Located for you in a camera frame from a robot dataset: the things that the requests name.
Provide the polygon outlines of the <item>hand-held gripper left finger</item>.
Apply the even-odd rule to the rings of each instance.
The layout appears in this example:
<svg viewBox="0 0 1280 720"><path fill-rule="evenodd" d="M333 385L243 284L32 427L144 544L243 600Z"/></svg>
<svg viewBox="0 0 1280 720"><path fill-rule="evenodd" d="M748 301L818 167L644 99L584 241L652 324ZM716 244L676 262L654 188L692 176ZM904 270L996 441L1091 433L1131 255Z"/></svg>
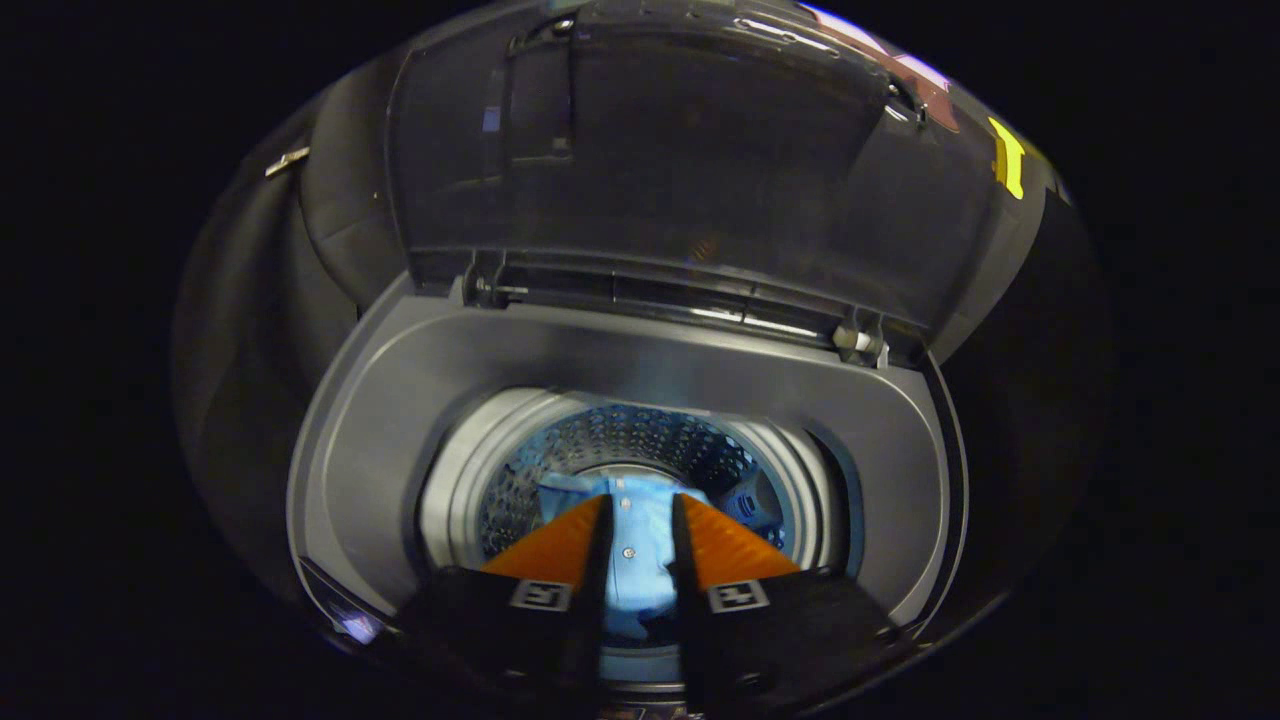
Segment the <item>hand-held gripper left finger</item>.
<svg viewBox="0 0 1280 720"><path fill-rule="evenodd" d="M402 647L480 696L595 694L613 530L600 495L479 568L439 569L396 614Z"/></svg>

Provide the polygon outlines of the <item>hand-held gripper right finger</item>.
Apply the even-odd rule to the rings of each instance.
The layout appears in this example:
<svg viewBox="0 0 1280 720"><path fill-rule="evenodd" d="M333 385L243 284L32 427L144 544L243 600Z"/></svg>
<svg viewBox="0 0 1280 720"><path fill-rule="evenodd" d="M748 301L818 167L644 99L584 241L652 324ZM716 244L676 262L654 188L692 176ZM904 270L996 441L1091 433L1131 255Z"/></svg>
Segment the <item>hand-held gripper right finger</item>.
<svg viewBox="0 0 1280 720"><path fill-rule="evenodd" d="M673 497L671 529L695 714L817 714L902 660L902 629L844 571L800 568L686 493Z"/></svg>

